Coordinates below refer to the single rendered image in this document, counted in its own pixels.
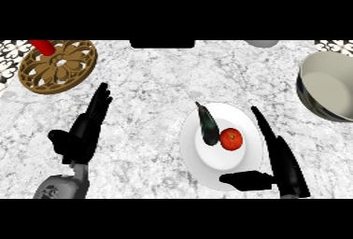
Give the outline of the red cylindrical object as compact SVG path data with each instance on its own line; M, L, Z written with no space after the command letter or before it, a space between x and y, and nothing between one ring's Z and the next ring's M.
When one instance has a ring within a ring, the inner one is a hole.
M55 54L55 47L49 40L31 40L31 44L44 56L52 56Z

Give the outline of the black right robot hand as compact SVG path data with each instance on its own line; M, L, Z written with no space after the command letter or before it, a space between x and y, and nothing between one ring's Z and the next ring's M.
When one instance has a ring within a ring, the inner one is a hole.
M239 191L270 190L278 185L282 199L300 199L310 196L301 168L293 150L279 135L275 135L267 120L256 106L251 107L260 131L264 137L273 174L245 171L225 174L219 182L229 184Z

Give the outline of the white round plate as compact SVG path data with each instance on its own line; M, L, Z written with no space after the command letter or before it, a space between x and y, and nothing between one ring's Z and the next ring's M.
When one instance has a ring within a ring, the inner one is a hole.
M236 150L226 150L220 143L208 146L201 135L198 110L189 114L180 130L180 155L198 182L216 190L235 188L219 181L223 174L260 169L263 158L263 140L257 124L245 113L232 105L210 103L205 107L217 122L219 130L236 129L242 144Z

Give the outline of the dark green eggplant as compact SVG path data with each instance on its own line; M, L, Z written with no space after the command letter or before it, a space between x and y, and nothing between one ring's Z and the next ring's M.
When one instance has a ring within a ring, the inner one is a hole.
M208 108L201 103L197 103L197 106L202 140L208 146L214 146L219 142L219 125Z

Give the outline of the brown carved wooden trivet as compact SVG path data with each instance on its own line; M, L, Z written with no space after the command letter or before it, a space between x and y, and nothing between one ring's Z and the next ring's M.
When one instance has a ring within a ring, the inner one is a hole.
M98 53L90 40L52 40L55 53L33 49L22 59L18 77L22 86L38 94L56 94L75 87L90 75Z

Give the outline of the grey bowl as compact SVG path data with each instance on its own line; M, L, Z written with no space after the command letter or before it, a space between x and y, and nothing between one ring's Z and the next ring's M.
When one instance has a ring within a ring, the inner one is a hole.
M332 51L312 53L300 65L297 95L321 118L353 122L353 58Z

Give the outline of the grey rounded object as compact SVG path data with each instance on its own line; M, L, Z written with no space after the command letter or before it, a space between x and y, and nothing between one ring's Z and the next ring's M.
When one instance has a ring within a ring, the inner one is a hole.
M247 43L256 48L272 48L278 45L278 40L247 40Z

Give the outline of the black and white patterned tile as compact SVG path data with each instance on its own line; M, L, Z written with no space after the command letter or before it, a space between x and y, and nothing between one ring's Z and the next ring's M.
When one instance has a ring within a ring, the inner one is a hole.
M353 57L353 40L316 40L318 51L332 51Z
M0 93L9 86L18 71L18 64L30 51L28 40L0 40Z

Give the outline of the red tomato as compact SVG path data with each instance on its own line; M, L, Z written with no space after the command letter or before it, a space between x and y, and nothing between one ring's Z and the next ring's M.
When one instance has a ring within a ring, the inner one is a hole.
M242 135L239 130L235 128L226 128L220 132L220 145L226 150L238 150L242 146Z

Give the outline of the black rectangular object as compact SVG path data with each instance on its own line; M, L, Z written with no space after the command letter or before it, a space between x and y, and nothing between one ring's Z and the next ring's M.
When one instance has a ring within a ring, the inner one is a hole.
M135 49L191 49L195 46L194 40L132 40Z

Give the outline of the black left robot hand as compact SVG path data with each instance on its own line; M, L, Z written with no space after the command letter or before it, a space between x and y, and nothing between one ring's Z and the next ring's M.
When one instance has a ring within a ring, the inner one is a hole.
M108 84L102 83L93 94L87 111L78 115L71 130L52 130L49 139L52 140L53 151L64 156L64 164L87 164L92 160L101 125L106 117L109 104L112 102Z

